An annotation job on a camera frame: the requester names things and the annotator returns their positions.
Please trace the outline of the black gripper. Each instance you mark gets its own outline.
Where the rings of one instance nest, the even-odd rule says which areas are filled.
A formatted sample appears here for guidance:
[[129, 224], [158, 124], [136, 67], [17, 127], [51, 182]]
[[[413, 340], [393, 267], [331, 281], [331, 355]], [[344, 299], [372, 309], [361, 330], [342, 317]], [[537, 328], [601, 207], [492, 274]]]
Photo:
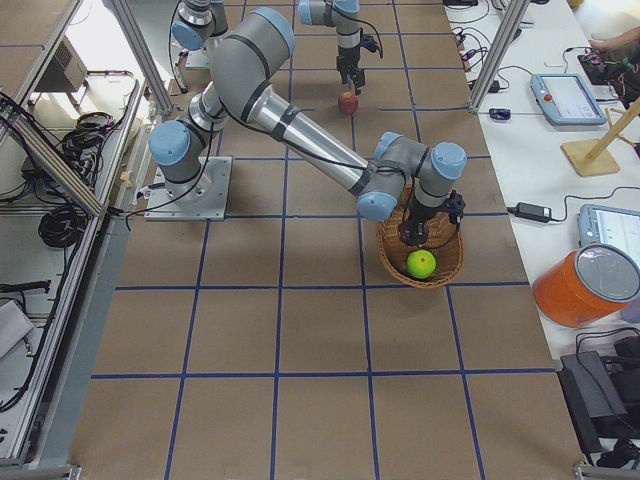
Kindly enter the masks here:
[[336, 67], [341, 76], [343, 85], [349, 83], [349, 75], [352, 75], [352, 84], [355, 95], [360, 95], [362, 88], [366, 85], [366, 76], [363, 69], [359, 67], [360, 61], [359, 47], [339, 47], [336, 57]]
[[450, 233], [449, 215], [443, 208], [410, 205], [398, 226], [399, 239], [408, 246], [436, 246]]

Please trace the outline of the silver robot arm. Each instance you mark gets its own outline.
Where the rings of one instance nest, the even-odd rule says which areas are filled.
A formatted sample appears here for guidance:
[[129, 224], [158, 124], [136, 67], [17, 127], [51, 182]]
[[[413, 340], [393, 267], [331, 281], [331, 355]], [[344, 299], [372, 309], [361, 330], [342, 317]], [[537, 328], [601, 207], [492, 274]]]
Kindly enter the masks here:
[[180, 118], [156, 126], [148, 140], [172, 196], [182, 200], [198, 184], [204, 172], [200, 154], [233, 119], [300, 154], [354, 195], [366, 219], [389, 219], [407, 181], [416, 181], [398, 228], [400, 240], [409, 246], [427, 243], [429, 222], [439, 213], [460, 224], [465, 202], [453, 185], [467, 163], [464, 149], [451, 142], [428, 147], [387, 131], [374, 160], [364, 159], [274, 90], [271, 77], [294, 49], [290, 23], [270, 7], [250, 12], [219, 43], [207, 88]]
[[[171, 33], [189, 51], [200, 50], [215, 38], [219, 47], [209, 49], [211, 76], [218, 91], [228, 93], [232, 87], [246, 92], [263, 90], [283, 61], [295, 50], [291, 25], [279, 12], [259, 7], [247, 22], [228, 32], [222, 1], [181, 1], [178, 19]], [[364, 33], [358, 25], [359, 3], [356, 1], [300, 1], [298, 17], [305, 25], [323, 25], [336, 31], [338, 55], [336, 69], [341, 82], [351, 83], [355, 94], [366, 84], [359, 67]]]

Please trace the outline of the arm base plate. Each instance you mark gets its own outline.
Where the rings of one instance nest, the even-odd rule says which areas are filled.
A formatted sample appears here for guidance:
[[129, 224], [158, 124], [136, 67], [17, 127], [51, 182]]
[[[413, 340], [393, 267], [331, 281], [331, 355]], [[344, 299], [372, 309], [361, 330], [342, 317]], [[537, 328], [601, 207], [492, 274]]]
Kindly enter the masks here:
[[187, 69], [209, 70], [211, 67], [213, 52], [215, 50], [216, 46], [190, 51], [186, 57], [185, 67]]
[[185, 184], [167, 182], [159, 167], [155, 182], [162, 186], [149, 194], [144, 217], [149, 221], [223, 221], [226, 213], [233, 158], [204, 157], [204, 172]]

